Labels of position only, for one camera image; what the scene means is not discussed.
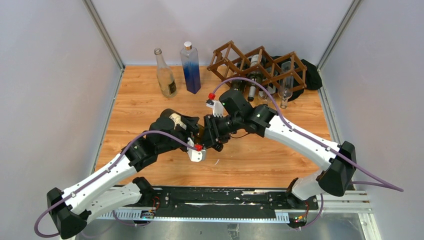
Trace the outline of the clear round glass bottle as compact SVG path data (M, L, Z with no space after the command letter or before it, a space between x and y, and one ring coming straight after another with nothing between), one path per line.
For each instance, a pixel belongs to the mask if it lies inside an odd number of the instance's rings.
M162 94L166 98L173 98L177 94L177 85L171 68L166 64L160 48L154 49L157 63L156 76Z

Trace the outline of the blue square glass bottle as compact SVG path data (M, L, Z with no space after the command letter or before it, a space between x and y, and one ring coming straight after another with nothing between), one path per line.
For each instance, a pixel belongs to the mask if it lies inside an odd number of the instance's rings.
M186 89L190 93L196 94L201 88L199 56L198 50L192 46L190 41L184 42L180 51L180 59Z

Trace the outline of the dark bottle white label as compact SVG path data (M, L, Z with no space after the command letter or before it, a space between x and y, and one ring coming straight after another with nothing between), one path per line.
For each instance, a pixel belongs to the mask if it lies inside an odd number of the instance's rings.
M175 125L174 128L179 126L179 127L182 127L183 129L186 130L186 126L181 121L181 116L186 116L186 115L183 115L183 114L181 114L181 113L179 113L179 112L177 112L177 111L175 111L171 108L167 108L167 109L163 110L160 114L160 117L165 117L165 118L171 119L174 122L174 125ZM191 133L191 136L197 137L198 134L192 134Z

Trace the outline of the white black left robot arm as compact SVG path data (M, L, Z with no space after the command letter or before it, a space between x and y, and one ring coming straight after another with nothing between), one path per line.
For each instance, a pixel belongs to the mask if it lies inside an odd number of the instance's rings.
M119 191L110 189L155 163L160 154L180 149L191 159L203 157L203 146L196 143L199 120L167 109L108 164L64 190L52 188L46 194L46 213L58 231L56 235L72 238L98 216L125 205L149 206L154 199L152 187L143 177Z

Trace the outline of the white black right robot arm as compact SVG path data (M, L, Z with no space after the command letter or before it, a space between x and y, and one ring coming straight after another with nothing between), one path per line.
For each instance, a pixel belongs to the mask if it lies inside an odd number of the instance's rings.
M220 152L230 134L245 130L292 148L313 161L319 170L307 177L295 178L285 192L286 204L298 209L312 196L327 193L344 196L356 168L344 157L356 161L355 147L348 141L338 144L318 137L282 117L266 104L253 107L237 90L224 92L219 100L208 99L212 114L204 117L201 145Z

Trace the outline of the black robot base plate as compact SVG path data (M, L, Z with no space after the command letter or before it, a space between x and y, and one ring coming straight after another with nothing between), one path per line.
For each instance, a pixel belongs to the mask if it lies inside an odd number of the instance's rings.
M317 211L318 199L292 207L284 188L154 186L156 203L133 203L100 216L102 220L218 223L294 223Z

